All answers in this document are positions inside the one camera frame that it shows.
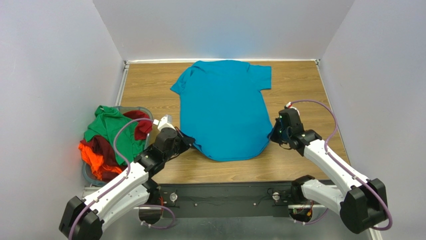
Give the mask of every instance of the orange clothing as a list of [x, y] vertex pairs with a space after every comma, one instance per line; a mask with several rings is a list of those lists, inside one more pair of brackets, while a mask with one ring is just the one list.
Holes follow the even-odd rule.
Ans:
[[121, 174], [123, 172], [123, 170], [121, 170], [118, 166], [108, 166], [104, 164], [104, 156], [93, 153], [89, 146], [80, 143], [80, 145], [78, 145], [78, 149], [81, 151], [81, 159], [90, 166], [91, 173], [96, 177], [96, 179], [102, 181], [102, 173], [104, 172], [113, 172], [117, 174]]

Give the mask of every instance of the wooden surface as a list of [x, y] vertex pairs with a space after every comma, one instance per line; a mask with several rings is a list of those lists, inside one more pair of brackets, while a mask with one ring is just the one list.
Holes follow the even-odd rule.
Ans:
[[[313, 61], [252, 62], [272, 67], [272, 88], [263, 90], [263, 98], [272, 125], [278, 112], [290, 101], [315, 99], [325, 104], [326, 93]], [[131, 64], [121, 101], [126, 107], [145, 107], [154, 118], [172, 115], [173, 125], [180, 125], [180, 99], [170, 90], [181, 73], [192, 63]], [[315, 103], [298, 103], [305, 129], [313, 129], [324, 139], [333, 131], [330, 114]], [[158, 131], [153, 131], [151, 141]], [[347, 156], [337, 134], [330, 147], [345, 161]], [[282, 149], [271, 142], [257, 157], [243, 161], [217, 162], [198, 150], [190, 149], [168, 162], [154, 180], [165, 183], [223, 183], [254, 181], [291, 181], [304, 175], [317, 179], [328, 177], [295, 150]]]

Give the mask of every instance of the teal shirt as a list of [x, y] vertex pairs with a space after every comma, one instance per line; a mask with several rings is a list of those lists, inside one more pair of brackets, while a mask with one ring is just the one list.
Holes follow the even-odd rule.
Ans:
[[171, 90], [180, 95], [180, 129], [216, 161], [251, 159], [272, 130], [261, 90], [271, 88], [271, 67], [248, 62], [197, 61]]

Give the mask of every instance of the shirt sleeve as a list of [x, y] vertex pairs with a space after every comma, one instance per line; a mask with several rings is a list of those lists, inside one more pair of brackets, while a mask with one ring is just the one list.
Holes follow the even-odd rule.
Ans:
[[173, 86], [171, 86], [170, 90], [172, 90], [173, 92], [181, 95], [183, 93], [183, 91], [185, 90], [185, 87], [186, 87], [186, 84], [187, 84], [187, 80], [188, 80], [189, 77], [191, 77], [191, 67], [189, 67], [188, 69], [186, 69], [180, 75], [180, 77], [173, 84]]
[[270, 66], [250, 65], [248, 68], [248, 74], [259, 91], [271, 89], [271, 72]]

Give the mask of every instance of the white connector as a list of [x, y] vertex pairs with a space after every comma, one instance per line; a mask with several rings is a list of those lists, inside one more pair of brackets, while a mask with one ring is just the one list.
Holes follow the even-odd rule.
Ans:
[[172, 125], [172, 116], [169, 115], [169, 114], [166, 114], [165, 116], [163, 116], [160, 121], [158, 121], [157, 119], [154, 119], [154, 121], [152, 123], [154, 125], [158, 126], [159, 131], [161, 131], [161, 129], [163, 129], [163, 128], [174, 129], [174, 127]]
[[295, 108], [294, 106], [293, 106], [293, 103], [290, 101], [290, 102], [288, 102], [286, 105], [285, 105], [285, 107], [286, 108], [289, 108], [289, 109], [295, 109], [296, 111], [297, 111], [297, 113], [299, 114], [299, 116], [301, 115], [301, 112], [299, 111], [299, 109], [297, 109], [297, 108]]

